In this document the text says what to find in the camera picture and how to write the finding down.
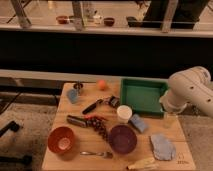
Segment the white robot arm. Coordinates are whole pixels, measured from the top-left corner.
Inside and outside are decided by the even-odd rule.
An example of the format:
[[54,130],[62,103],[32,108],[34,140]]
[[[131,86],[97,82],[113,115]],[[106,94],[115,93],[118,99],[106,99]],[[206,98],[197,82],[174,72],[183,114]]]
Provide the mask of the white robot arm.
[[176,72],[169,77],[169,89],[159,102],[168,113],[181,113],[190,102],[213,118],[213,90],[209,88],[210,82],[210,72],[201,66]]

